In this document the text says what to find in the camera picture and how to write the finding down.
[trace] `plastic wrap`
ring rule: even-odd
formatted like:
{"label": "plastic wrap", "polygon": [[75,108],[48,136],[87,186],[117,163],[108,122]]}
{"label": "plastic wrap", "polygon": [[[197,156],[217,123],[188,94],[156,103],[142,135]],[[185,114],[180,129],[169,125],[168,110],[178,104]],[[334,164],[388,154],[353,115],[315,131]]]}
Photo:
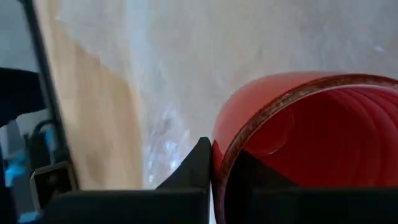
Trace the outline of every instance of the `plastic wrap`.
{"label": "plastic wrap", "polygon": [[[221,105],[250,80],[292,70],[397,74],[397,7],[394,0],[61,0],[58,19],[137,91],[144,185],[154,188],[200,136],[211,137]],[[129,72],[120,48],[129,51]]]}

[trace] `beige surface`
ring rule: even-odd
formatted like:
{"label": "beige surface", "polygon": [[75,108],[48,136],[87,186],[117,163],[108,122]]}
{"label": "beige surface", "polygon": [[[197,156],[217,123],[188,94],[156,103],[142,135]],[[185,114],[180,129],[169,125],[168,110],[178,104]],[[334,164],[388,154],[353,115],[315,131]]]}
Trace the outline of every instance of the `beige surface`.
{"label": "beige surface", "polygon": [[64,33],[58,0],[35,4],[80,187],[140,189],[141,137],[128,83]]}

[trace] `red cup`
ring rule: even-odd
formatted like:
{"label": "red cup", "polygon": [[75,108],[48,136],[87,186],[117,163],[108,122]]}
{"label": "red cup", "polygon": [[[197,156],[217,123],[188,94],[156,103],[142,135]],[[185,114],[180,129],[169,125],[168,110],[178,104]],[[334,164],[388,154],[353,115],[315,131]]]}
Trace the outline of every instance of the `red cup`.
{"label": "red cup", "polygon": [[223,105],[213,139],[218,223],[241,150],[302,187],[396,187],[398,81],[330,72],[263,77]]}

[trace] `clear plastic sheet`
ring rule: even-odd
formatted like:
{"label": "clear plastic sheet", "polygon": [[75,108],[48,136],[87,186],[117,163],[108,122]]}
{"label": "clear plastic sheet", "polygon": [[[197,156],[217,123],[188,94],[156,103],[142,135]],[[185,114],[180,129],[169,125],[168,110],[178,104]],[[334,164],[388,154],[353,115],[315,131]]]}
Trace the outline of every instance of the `clear plastic sheet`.
{"label": "clear plastic sheet", "polygon": [[[250,80],[292,70],[398,74],[395,0],[60,2],[68,35],[141,99],[146,188],[211,137],[222,104]],[[115,50],[127,47],[130,72]]]}

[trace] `black object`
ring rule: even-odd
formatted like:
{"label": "black object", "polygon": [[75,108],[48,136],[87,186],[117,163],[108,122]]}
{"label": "black object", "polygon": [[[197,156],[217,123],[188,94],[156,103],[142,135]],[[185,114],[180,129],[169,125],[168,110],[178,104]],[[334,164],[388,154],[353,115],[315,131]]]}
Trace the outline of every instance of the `black object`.
{"label": "black object", "polygon": [[51,166],[40,167],[30,177],[32,199],[37,211],[61,194],[76,190],[76,182],[70,163],[59,162]]}
{"label": "black object", "polygon": [[57,141],[58,151],[63,158],[60,161],[69,161],[72,163],[70,152],[68,150],[65,130],[63,128],[61,115],[58,109],[58,101],[54,91],[54,86],[50,76],[50,67],[45,53],[45,47],[42,35],[40,33],[39,23],[37,21],[34,0],[19,0],[23,7],[28,23],[30,36],[33,42],[34,52],[39,66],[39,82],[42,90],[45,107],[48,109],[52,123],[55,128],[54,138]]}
{"label": "black object", "polygon": [[79,191],[44,210],[45,223],[209,222],[211,144],[200,138],[180,167],[155,190]]}
{"label": "black object", "polygon": [[45,109],[37,74],[0,67],[0,127],[24,113]]}
{"label": "black object", "polygon": [[25,150],[30,164],[29,173],[32,173],[35,169],[51,164],[45,133],[38,133],[31,136],[25,134],[24,140]]}
{"label": "black object", "polygon": [[230,173],[227,223],[398,223],[397,189],[304,189],[241,151]]}

